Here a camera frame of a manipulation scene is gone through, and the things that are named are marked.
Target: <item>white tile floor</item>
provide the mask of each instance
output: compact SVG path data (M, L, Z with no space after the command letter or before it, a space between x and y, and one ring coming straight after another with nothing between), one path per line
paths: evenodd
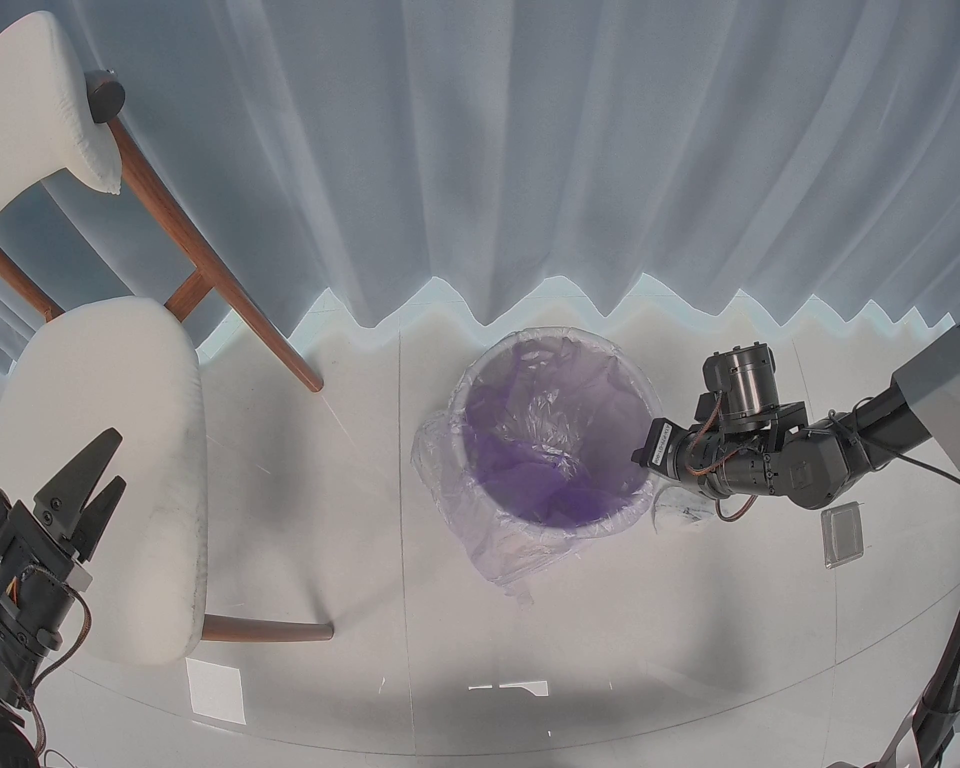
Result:
M878 758L960 607L951 484L911 467L863 480L845 500L863 504L867 551L835 571L818 513L762 499L695 533L658 535L643 519L531 578L523 603L476 573L409 451L466 365L528 325L612 339L680 422L715 349L767 341L781 400L819 418L885 388L945 328L875 308L843 324L816 300L780 328L748 297L714 318L649 278L605 319L571 285L547 281L489 327L438 280L375 329L325 295L293 336L323 372L320 395L228 320L201 348L207 609L331 618L336 637L202 643L197 660L239 670L246 725L196 714L183 662L80 654L41 690L52 745L97 768ZM936 445L918 455L948 465Z

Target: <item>white chair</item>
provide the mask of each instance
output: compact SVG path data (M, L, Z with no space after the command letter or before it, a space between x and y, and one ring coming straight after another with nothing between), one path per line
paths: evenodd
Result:
M0 68L14 75L22 69L28 81L0 84L0 167L15 169L0 174L0 207L63 167L94 189L116 192L124 155L111 135L117 130L90 118L83 73L56 19L31 13L0 33ZM27 118L5 102L28 97ZM39 118L45 127L31 138L27 132L37 131ZM36 289L40 306L50 301L19 275L28 292ZM9 278L3 270L0 276ZM198 280L191 279L195 296ZM201 639L333 637L328 624L204 614L204 401L180 312L170 302L165 308L133 297L65 313L50 305L57 311L41 309L49 322L27 344L0 396L0 489L32 508L41 486L100 432L115 427L123 436L104 482L120 475L127 489L85 566L93 576L85 597L94 621L84 648L104 660L163 664L188 655ZM311 389L319 389L319 378L315 384Z

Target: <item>purple plastic bag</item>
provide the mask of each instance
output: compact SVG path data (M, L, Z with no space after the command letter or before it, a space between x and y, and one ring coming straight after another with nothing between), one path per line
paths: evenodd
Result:
M411 460L474 565L505 588L651 508L661 482L630 456L659 415L611 342L528 328L467 369Z

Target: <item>blue-gray curtain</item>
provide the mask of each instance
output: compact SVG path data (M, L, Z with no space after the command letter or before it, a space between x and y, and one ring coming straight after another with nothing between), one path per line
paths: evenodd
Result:
M552 275L609 312L644 272L712 313L743 288L780 322L811 294L960 317L953 0L7 0L0 25L38 8L285 332L327 286L373 325L431 276L481 323ZM190 271L65 173L0 247L67 307ZM0 300L15 357L38 319Z

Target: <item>trash can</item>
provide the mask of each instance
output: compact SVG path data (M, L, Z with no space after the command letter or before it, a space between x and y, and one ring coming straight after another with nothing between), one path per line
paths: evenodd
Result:
M467 369L411 460L473 564L506 588L651 509L662 482L630 457L661 415L613 343L528 328Z

